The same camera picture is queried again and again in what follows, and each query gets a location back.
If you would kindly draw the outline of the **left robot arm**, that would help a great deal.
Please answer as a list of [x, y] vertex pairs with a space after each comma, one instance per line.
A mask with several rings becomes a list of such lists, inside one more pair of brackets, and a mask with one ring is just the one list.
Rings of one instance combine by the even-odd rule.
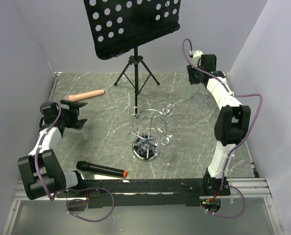
[[25, 193], [30, 200], [47, 196], [51, 201], [57, 193], [69, 191], [79, 197], [85, 192], [85, 184], [77, 171], [64, 172], [55, 148], [67, 128], [80, 130], [85, 119], [79, 119], [79, 109], [85, 102], [60, 100], [46, 102], [40, 106], [42, 117], [39, 122], [37, 142], [30, 153], [18, 159], [18, 168]]

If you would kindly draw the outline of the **chrome wine glass rack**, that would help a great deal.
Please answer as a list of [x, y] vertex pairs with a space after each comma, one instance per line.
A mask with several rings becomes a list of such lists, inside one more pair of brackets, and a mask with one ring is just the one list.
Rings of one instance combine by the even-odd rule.
[[162, 114], [158, 109], [131, 108], [134, 116], [132, 130], [126, 135], [131, 144], [133, 158], [141, 162], [151, 162], [160, 156], [160, 148], [168, 148], [158, 143], [169, 130], [170, 116]]

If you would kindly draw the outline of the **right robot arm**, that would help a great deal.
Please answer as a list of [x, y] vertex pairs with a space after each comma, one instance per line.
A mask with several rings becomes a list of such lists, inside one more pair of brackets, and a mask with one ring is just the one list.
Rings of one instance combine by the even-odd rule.
[[234, 156], [233, 148], [242, 142], [249, 128], [251, 109], [240, 103], [228, 86], [223, 72], [216, 69], [217, 57], [202, 51], [190, 51], [187, 65], [191, 85], [202, 84], [213, 96], [219, 115], [214, 127], [217, 141], [214, 156], [203, 176], [203, 191], [219, 193], [227, 177], [228, 165]]

